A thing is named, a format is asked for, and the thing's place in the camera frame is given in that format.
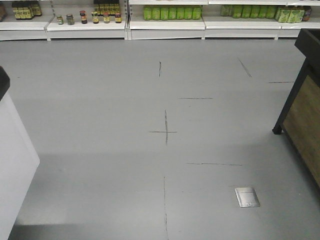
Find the floor outlet cover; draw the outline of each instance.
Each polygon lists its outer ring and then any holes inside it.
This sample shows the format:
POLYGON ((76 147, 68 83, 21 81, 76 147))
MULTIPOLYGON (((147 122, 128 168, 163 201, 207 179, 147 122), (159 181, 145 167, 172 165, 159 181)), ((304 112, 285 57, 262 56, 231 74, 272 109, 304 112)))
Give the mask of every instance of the floor outlet cover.
POLYGON ((260 207, 260 202, 253 187, 237 187, 234 190, 241 208, 260 207))

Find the wooden display table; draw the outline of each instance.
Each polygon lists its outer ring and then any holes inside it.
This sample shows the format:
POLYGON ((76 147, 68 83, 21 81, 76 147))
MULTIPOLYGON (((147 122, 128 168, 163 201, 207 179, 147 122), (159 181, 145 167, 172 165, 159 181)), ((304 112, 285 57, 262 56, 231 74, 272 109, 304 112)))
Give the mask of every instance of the wooden display table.
POLYGON ((320 186, 320 30, 302 29, 295 46, 306 56, 274 134, 286 133, 320 186))

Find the black cross mark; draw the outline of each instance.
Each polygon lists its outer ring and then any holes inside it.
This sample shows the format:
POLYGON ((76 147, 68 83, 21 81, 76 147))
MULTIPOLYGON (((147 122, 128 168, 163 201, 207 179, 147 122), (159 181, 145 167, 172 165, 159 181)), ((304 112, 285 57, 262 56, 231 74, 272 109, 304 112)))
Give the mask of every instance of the black cross mark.
POLYGON ((165 133, 165 144, 168 145, 168 137, 169 137, 169 134, 176 134, 177 131, 169 131, 168 129, 168 117, 167 117, 167 110, 164 110, 164 124, 165 124, 165 131, 149 131, 149 133, 162 133, 164 134, 165 133))

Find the store shelf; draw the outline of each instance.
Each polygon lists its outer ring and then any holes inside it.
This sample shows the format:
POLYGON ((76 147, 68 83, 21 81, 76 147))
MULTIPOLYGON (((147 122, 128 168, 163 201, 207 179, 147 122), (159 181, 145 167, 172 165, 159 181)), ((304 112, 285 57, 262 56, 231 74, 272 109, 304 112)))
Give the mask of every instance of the store shelf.
POLYGON ((130 0, 130 5, 208 5, 207 0, 130 0))
POLYGON ((309 21, 299 23, 281 23, 282 29, 320 29, 320 17, 310 17, 309 21))
POLYGON ((75 18, 74 25, 68 25, 66 22, 59 25, 53 21, 48 25, 47 31, 125 30, 126 19, 123 19, 121 23, 115 23, 115 18, 111 16, 110 23, 104 23, 103 17, 99 17, 99 21, 98 24, 94 24, 92 21, 82 24, 80 18, 75 18))
POLYGON ((32 20, 16 20, 14 16, 9 15, 2 22, 0 22, 0 31, 44 30, 52 17, 52 15, 43 15, 36 16, 32 20))
POLYGON ((286 5, 288 1, 283 0, 209 0, 209 5, 286 5))
POLYGON ((143 16, 132 16, 130 20, 131 30, 204 30, 206 28, 200 20, 148 20, 143 16))
POLYGON ((288 6, 320 6, 318 0, 288 0, 288 6))
POLYGON ((281 24, 266 18, 232 18, 230 16, 203 16, 206 29, 280 29, 281 24))

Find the green bottle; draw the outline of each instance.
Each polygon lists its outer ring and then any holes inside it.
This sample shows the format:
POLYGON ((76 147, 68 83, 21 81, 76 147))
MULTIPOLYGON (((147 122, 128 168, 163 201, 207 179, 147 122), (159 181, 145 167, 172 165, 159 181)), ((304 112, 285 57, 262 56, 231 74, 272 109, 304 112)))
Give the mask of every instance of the green bottle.
POLYGON ((184 20, 191 20, 192 19, 192 6, 185 6, 184 7, 184 20))
POLYGON ((250 18, 251 9, 252 9, 251 5, 243 5, 241 17, 243 19, 250 18))
POLYGON ((185 8, 183 6, 178 6, 176 8, 176 19, 182 20, 185 18, 185 8))
POLYGON ((160 20, 160 7, 153 7, 152 8, 152 19, 153 20, 160 20))
POLYGON ((151 6, 144 6, 143 8, 143 18, 144 20, 151 20, 152 19, 152 7, 151 6))
POLYGON ((278 22, 286 23, 288 21, 289 15, 290 15, 290 9, 288 7, 282 8, 278 22))
POLYGON ((193 10, 192 10, 192 19, 193 20, 200 20, 201 19, 201 12, 202 12, 202 9, 201 9, 200 5, 194 6, 193 10))
POLYGON ((169 8, 167 6, 162 6, 160 10, 160 19, 163 21, 169 18, 169 8))
POLYGON ((298 17, 296 18, 295 22, 296 23, 301 23, 302 18, 305 15, 305 10, 304 10, 303 6, 298 7, 298 10, 299 10, 299 14, 298 14, 298 17))
POLYGON ((283 8, 284 8, 283 6, 278 6, 276 13, 275 13, 275 16, 274 16, 275 20, 277 20, 277 21, 279 20, 280 14, 281 14, 281 9, 283 9, 283 8))
POLYGON ((233 6, 233 10, 232 10, 232 17, 234 19, 239 19, 241 18, 241 14, 242 14, 242 5, 234 5, 233 6))
POLYGON ((297 20, 299 16, 299 9, 298 9, 298 6, 294 6, 294 8, 292 8, 290 10, 290 15, 289 15, 289 18, 288 18, 288 23, 290 24, 294 24, 297 20))
POLYGON ((230 5, 221 5, 220 15, 226 17, 229 15, 230 5))
POLYGON ((176 19, 177 19, 177 7, 169 6, 169 20, 176 20, 176 19))
POLYGON ((259 5, 252 5, 250 18, 256 19, 258 17, 259 11, 260 11, 259 5))
POLYGON ((260 11, 259 11, 259 14, 258 14, 258 18, 260 18, 260 19, 266 18, 267 10, 268 10, 268 6, 267 5, 261 5, 260 6, 260 11))
POLYGON ((267 10, 266 10, 265 18, 266 19, 274 19, 275 15, 276 15, 276 12, 277 12, 277 6, 269 5, 267 10))
POLYGON ((230 5, 229 14, 228 16, 232 16, 232 13, 234 12, 234 5, 230 5))

